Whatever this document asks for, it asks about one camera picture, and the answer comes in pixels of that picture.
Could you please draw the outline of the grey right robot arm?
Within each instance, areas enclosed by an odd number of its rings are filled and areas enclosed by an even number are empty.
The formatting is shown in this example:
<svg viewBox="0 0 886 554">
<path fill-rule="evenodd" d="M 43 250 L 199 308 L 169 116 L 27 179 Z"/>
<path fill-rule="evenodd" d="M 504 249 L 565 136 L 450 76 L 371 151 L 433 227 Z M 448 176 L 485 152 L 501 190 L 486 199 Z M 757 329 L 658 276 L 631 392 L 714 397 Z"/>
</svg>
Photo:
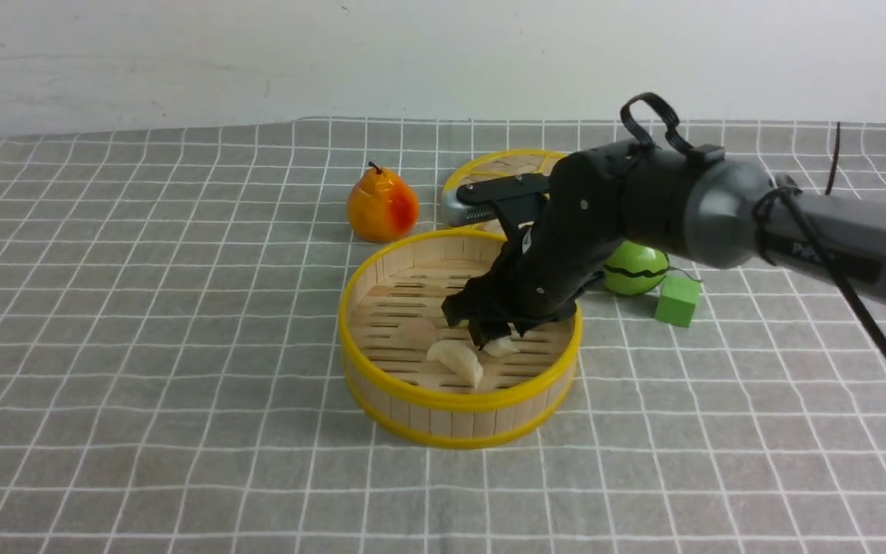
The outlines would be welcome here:
<svg viewBox="0 0 886 554">
<path fill-rule="evenodd" d="M 834 275 L 886 305 L 886 203 L 801 192 L 784 173 L 714 151 L 704 162 L 636 140 L 566 155 L 528 227 L 512 224 L 488 273 L 443 301 L 475 343 L 568 319 L 620 243 L 710 268 L 762 259 L 818 281 Z"/>
</svg>

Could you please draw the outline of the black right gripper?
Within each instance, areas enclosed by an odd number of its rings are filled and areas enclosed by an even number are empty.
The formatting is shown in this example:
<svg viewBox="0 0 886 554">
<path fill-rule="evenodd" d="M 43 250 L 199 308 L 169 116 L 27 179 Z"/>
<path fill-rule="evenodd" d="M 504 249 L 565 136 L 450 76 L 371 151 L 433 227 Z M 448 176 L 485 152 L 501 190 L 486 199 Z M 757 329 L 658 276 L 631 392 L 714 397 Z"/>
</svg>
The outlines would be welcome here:
<svg viewBox="0 0 886 554">
<path fill-rule="evenodd" d="M 548 179 L 541 214 L 505 231 L 489 270 L 443 299 L 447 326 L 467 322 L 478 349 L 510 338 L 508 324 L 533 329 L 570 318 L 605 259 L 605 180 L 586 173 Z"/>
</svg>

